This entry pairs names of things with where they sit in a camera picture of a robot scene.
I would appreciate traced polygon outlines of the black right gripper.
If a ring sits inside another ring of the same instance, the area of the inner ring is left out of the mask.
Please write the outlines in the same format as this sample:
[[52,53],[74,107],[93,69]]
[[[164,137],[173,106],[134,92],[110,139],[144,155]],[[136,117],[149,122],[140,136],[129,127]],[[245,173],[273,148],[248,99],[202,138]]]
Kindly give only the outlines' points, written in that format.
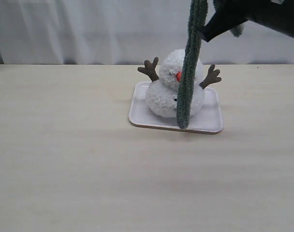
[[247,20],[294,38],[294,0],[214,0],[215,13],[200,27],[200,38],[209,42],[230,31],[239,37]]

